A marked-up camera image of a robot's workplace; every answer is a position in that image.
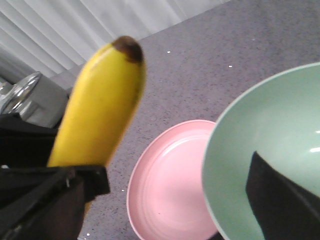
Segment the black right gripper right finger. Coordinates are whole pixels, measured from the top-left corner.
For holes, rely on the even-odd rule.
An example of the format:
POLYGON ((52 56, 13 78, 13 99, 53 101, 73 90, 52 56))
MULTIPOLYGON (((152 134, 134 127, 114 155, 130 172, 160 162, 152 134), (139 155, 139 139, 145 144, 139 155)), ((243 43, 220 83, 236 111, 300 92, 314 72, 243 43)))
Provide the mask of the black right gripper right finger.
POLYGON ((272 168, 257 152, 245 191, 265 240, 320 238, 320 198, 272 168))

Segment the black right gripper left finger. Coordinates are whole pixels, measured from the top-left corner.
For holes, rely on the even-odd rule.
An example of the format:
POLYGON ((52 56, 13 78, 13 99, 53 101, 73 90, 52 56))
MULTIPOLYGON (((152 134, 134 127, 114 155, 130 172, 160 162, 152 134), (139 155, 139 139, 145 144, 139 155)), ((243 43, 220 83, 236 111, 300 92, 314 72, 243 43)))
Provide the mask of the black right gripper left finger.
POLYGON ((109 192, 103 166, 2 168, 0 238, 76 240, 86 203, 109 192))

